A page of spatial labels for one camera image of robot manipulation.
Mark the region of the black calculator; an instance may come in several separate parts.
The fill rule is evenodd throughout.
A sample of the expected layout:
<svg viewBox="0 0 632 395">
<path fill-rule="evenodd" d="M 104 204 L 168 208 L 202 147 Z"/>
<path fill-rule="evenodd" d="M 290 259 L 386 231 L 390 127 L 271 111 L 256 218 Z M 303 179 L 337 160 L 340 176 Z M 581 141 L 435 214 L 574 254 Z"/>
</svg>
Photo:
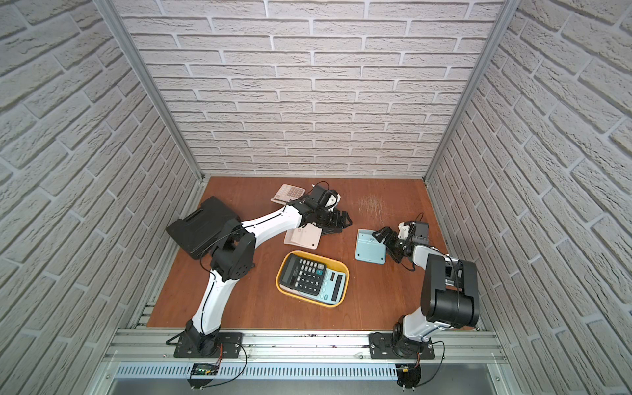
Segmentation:
<svg viewBox="0 0 632 395">
<path fill-rule="evenodd" d="M 281 270 L 280 284 L 290 291 L 318 296 L 324 284 L 326 265 L 291 253 Z"/>
</svg>

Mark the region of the light blue calculator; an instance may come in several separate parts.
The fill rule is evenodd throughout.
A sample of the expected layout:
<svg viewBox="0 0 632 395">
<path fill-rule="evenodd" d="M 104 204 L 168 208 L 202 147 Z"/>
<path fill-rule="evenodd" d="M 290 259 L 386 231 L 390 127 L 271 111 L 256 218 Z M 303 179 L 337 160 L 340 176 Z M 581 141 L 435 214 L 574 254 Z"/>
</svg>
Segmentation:
<svg viewBox="0 0 632 395">
<path fill-rule="evenodd" d="M 320 304 L 335 305 L 342 299 L 346 280 L 347 275 L 345 273 L 326 268 L 324 284 L 318 296 L 307 296 L 297 291 L 294 291 L 294 293 Z"/>
</svg>

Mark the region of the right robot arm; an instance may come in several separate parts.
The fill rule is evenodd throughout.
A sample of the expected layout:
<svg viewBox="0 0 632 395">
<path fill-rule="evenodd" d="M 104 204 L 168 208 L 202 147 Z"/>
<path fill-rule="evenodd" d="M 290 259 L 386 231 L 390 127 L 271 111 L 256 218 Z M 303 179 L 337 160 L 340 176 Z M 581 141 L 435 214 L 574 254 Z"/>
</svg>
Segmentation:
<svg viewBox="0 0 632 395">
<path fill-rule="evenodd" d="M 391 349 L 402 358 L 426 350 L 434 332 L 473 328 L 480 317 L 476 265 L 432 247 L 429 228 L 425 222 L 409 221 L 397 231 L 387 226 L 372 233 L 396 263 L 407 258 L 411 271 L 424 270 L 419 307 L 393 326 Z"/>
</svg>

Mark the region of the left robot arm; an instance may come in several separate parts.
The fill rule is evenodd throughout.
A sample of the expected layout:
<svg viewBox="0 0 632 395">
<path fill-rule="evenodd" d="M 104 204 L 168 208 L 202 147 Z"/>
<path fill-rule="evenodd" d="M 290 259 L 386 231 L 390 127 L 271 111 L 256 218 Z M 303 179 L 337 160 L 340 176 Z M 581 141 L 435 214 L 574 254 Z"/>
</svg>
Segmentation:
<svg viewBox="0 0 632 395">
<path fill-rule="evenodd" d="M 254 267 L 254 253 L 264 242 L 288 230 L 312 224 L 326 234 L 340 233 L 351 226 L 345 211 L 335 207 L 311 207 L 293 202 L 266 216 L 242 222 L 217 197 L 204 201 L 199 209 L 176 222 L 185 225 L 189 236 L 201 236 L 205 245 L 192 258 L 209 256 L 207 288 L 194 317 L 185 325 L 183 336 L 197 350 L 217 345 L 222 315 L 235 284 Z"/>
</svg>

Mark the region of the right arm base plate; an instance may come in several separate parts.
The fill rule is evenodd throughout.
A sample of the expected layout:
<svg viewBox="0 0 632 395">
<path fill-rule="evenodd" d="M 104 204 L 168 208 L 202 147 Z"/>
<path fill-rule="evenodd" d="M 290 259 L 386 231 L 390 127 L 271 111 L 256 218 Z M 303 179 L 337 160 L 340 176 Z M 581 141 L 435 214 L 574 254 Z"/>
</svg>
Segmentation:
<svg viewBox="0 0 632 395">
<path fill-rule="evenodd" d="M 372 332 L 368 336 L 370 358 L 372 360 L 434 360 L 435 351 L 430 343 L 416 342 L 401 337 L 396 340 L 393 334 Z"/>
</svg>

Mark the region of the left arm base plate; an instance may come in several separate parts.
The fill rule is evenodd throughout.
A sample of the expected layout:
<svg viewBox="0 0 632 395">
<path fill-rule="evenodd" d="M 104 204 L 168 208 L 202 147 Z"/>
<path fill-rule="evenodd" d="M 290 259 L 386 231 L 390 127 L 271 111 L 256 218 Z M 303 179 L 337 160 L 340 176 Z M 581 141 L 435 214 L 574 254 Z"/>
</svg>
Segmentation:
<svg viewBox="0 0 632 395">
<path fill-rule="evenodd" d="M 198 337 L 187 332 L 179 335 L 175 343 L 174 358 L 186 359 L 238 359 L 245 353 L 241 350 L 242 332 L 217 332 Z"/>
</svg>

